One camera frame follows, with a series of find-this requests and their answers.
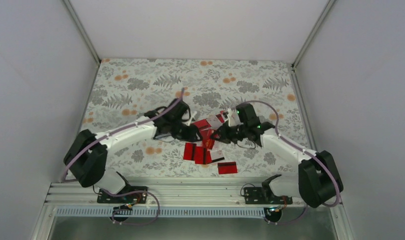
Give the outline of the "red card gold ribbon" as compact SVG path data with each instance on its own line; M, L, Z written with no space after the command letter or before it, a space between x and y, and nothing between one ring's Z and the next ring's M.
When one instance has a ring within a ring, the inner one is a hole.
M205 129L202 131L202 147L208 149L208 150L212 150L214 145L215 145L215 140L211 138L211 135L214 133L215 131L213 129Z

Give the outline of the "blue card holder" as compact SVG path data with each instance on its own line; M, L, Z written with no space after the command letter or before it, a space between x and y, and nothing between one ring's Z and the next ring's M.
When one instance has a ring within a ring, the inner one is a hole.
M155 140L158 140L158 139L165 139L165 138L168 138L168 137L171 137L172 135L170 134L170 133L161 133L161 134L157 134L157 135L155 135L154 136L154 139Z

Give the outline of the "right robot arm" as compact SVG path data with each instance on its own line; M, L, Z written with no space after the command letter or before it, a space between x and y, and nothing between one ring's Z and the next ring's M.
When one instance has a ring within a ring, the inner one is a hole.
M273 204L280 197L300 198L308 206L334 207L344 189L331 153L306 148L279 132L276 124L261 122L252 101L227 110L225 122L210 138L225 144L249 140L297 167L292 175L275 174L261 184L261 197Z

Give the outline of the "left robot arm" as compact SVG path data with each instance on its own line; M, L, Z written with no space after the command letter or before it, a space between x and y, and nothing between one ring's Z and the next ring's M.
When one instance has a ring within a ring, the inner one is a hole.
M129 183L120 173L106 168L108 156L140 141L165 136L200 142L203 137L192 122L194 116L190 107L176 98L169 106L147 111L134 122L115 129L99 133L82 130L63 158L64 175L71 172L83 188L96 186L122 203L129 198Z

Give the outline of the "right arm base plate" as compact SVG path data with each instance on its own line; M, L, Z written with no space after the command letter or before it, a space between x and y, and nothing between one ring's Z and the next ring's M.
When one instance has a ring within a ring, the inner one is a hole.
M291 205L293 203L291 197L266 193L262 187L244 187L241 195L247 205Z

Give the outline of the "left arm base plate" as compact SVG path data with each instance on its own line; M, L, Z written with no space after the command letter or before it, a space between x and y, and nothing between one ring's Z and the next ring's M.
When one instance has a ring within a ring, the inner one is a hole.
M118 195L126 194L129 192L136 192L134 194L128 194L125 196L111 196L103 190L99 190L98 197L96 202L99 204L145 204L147 200L146 191L148 190L147 186L131 186L127 187L124 190L117 193Z

